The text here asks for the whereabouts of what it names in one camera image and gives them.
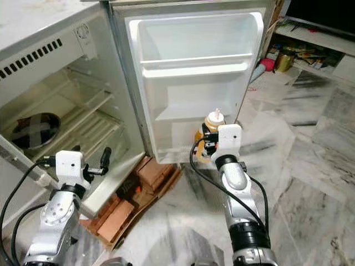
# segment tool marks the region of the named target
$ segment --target white marble floor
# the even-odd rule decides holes
[[[268,194],[279,265],[355,265],[355,88],[298,75],[264,73],[250,84],[239,115],[241,159]],[[176,187],[94,265],[122,256],[134,266],[183,266],[198,257],[231,266],[220,196],[184,165]],[[102,250],[83,239],[68,264],[89,265]]]

